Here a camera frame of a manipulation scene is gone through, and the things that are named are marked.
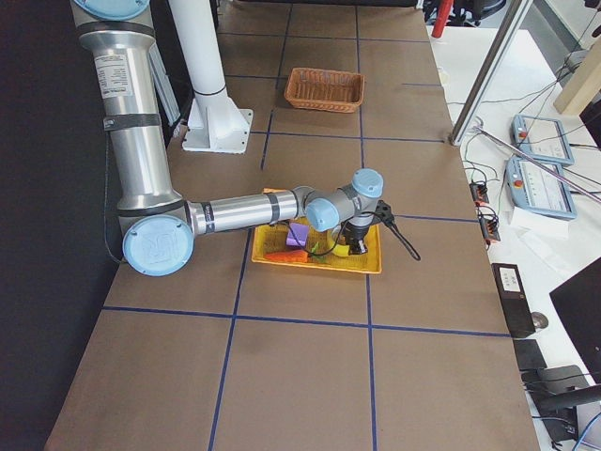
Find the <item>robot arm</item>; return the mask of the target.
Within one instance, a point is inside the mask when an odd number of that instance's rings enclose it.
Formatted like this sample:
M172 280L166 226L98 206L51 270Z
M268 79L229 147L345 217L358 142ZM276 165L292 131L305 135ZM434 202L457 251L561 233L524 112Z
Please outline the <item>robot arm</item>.
M138 272L164 276L190 259L194 241L207 234L305 218L318 232L338 229L362 253L370 227L386 220L384 181L360 169L331 193L301 186L275 193L194 203L172 186L162 121L151 75L155 29L147 1L75 1L81 44L94 57L105 117L122 187L117 214L125 260ZM191 150L242 153L253 114L229 97L211 6L206 1L170 5L192 82Z

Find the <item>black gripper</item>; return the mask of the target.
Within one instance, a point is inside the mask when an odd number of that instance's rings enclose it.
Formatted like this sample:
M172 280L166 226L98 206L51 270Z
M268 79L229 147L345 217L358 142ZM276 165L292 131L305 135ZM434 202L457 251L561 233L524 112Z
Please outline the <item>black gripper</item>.
M369 225L346 225L346 242L350 242L348 246L351 255L362 255L367 252L367 247L363 240L369 229Z

